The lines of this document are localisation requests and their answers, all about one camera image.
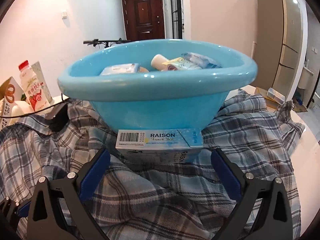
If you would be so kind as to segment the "open cardboard box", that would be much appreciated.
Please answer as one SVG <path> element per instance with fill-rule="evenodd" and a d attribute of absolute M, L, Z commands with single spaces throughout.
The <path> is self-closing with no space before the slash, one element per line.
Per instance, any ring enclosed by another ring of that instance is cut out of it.
<path fill-rule="evenodd" d="M 11 117 L 15 101 L 21 101 L 23 90 L 13 77 L 1 85 L 1 129 L 13 124 L 18 116 Z"/>

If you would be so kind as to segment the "white round container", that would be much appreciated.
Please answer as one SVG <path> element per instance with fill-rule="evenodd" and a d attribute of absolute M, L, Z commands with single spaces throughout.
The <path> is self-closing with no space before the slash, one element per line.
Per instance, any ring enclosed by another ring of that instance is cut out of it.
<path fill-rule="evenodd" d="M 33 108 L 27 102 L 15 101 L 11 109 L 11 117 L 20 116 L 28 113 L 33 113 L 33 112 L 34 112 Z"/>

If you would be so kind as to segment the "strawberry milk bottle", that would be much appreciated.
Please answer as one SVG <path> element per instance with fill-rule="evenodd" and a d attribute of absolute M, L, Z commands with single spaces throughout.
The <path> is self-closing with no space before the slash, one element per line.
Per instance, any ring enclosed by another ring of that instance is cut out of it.
<path fill-rule="evenodd" d="M 33 110 L 40 111 L 50 106 L 41 83 L 28 60 L 19 65 L 21 86 Z"/>

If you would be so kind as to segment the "tall white carton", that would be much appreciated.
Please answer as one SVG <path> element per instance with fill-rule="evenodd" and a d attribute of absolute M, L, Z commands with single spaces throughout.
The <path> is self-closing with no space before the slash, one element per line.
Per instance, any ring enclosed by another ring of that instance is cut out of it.
<path fill-rule="evenodd" d="M 35 62 L 34 64 L 31 65 L 31 67 L 40 82 L 40 85 L 44 91 L 44 94 L 45 94 L 48 102 L 51 103 L 53 98 L 51 96 L 51 93 L 50 93 L 49 88 L 47 86 L 47 83 L 45 81 L 40 62 L 39 61 Z"/>

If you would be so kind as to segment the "black bicycle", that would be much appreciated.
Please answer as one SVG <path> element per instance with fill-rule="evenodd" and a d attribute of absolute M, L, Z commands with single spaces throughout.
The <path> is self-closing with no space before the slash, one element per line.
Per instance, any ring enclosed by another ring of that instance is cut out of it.
<path fill-rule="evenodd" d="M 99 39 L 93 39 L 93 40 L 86 40 L 83 41 L 83 44 L 87 46 L 100 46 L 103 45 L 104 48 L 109 48 L 114 44 L 123 44 L 123 43 L 129 43 L 130 40 L 123 40 L 122 38 L 119 38 L 118 40 L 99 40 Z"/>

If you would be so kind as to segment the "light blue sunblock tube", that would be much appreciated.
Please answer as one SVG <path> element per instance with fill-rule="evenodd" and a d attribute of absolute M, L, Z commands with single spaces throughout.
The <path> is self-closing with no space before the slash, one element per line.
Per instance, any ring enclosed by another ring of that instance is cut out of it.
<path fill-rule="evenodd" d="M 182 57 L 172 60 L 167 59 L 161 54 L 157 54 L 151 60 L 151 66 L 160 71 L 176 71 L 176 70 L 201 70 L 202 68 Z"/>

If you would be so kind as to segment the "blue plastic basin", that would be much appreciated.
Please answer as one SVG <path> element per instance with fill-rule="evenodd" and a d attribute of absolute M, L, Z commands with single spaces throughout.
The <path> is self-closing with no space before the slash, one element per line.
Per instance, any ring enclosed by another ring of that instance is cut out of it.
<path fill-rule="evenodd" d="M 198 53 L 221 68 L 161 72 L 151 66 L 161 54 L 174 59 Z M 148 73 L 100 76 L 117 64 L 138 63 Z M 88 101 L 113 131 L 120 129 L 204 129 L 227 95 L 252 83 L 257 64 L 247 55 L 213 43 L 144 40 L 97 51 L 67 67 L 58 77 L 61 92 Z"/>

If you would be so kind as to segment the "black power adapter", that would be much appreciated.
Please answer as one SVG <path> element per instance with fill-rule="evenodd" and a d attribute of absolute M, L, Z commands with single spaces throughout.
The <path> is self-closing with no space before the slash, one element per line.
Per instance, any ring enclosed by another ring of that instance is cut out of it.
<path fill-rule="evenodd" d="M 46 115 L 45 123 L 52 132 L 59 132 L 69 122 L 68 106 L 66 102 L 58 104 Z"/>

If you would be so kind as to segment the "dark red door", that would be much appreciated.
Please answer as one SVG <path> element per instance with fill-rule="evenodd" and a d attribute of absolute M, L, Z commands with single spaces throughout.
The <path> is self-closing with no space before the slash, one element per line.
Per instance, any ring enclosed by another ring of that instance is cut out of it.
<path fill-rule="evenodd" d="M 162 0 L 122 0 L 126 39 L 164 39 Z"/>

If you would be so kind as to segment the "blue plaid shirt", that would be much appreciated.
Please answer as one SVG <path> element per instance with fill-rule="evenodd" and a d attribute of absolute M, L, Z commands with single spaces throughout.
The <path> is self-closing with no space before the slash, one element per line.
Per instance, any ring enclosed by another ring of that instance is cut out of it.
<path fill-rule="evenodd" d="M 1 198 L 21 202 L 38 179 L 78 172 L 102 147 L 111 150 L 89 211 L 111 239 L 211 239 L 235 207 L 210 163 L 219 148 L 243 172 L 282 179 L 300 237 L 299 194 L 291 154 L 304 125 L 291 118 L 292 102 L 276 112 L 260 95 L 243 90 L 221 106 L 202 131 L 206 150 L 189 164 L 134 164 L 114 150 L 116 134 L 87 101 L 68 103 L 68 124 L 52 132 L 43 115 L 21 118 L 1 130 Z"/>

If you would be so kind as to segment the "beige oval sponge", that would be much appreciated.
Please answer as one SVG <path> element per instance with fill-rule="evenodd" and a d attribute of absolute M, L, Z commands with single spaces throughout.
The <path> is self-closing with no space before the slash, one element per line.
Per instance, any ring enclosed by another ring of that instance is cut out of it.
<path fill-rule="evenodd" d="M 144 68 L 144 67 L 140 67 L 140 68 L 139 68 L 139 72 L 140 72 L 140 73 L 148 73 L 149 71 L 148 71 L 146 68 Z"/>

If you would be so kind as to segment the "blue wet wipes pack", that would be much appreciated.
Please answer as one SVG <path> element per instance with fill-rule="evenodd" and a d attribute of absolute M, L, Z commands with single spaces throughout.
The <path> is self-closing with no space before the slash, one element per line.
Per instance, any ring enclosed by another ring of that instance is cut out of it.
<path fill-rule="evenodd" d="M 132 74 L 138 73 L 140 70 L 140 64 L 138 63 L 126 63 L 108 66 L 104 68 L 100 76 L 117 75 L 117 74 Z"/>

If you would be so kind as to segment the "light blue tissue pack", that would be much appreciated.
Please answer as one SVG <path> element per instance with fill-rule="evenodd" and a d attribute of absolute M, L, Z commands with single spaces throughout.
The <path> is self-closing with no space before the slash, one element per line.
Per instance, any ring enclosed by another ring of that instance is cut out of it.
<path fill-rule="evenodd" d="M 221 64 L 210 57 L 198 54 L 198 53 L 191 53 L 186 52 L 182 53 L 182 57 L 185 60 L 190 61 L 193 64 L 201 67 L 202 69 L 212 69 L 212 68 L 221 68 Z"/>

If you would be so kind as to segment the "blue Raison cigarette box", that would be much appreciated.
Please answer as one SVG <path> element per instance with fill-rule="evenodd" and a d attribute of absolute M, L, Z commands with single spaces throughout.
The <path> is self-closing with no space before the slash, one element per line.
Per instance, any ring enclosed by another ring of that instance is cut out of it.
<path fill-rule="evenodd" d="M 118 132 L 116 149 L 133 163 L 191 163 L 204 148 L 201 130 L 158 129 Z"/>

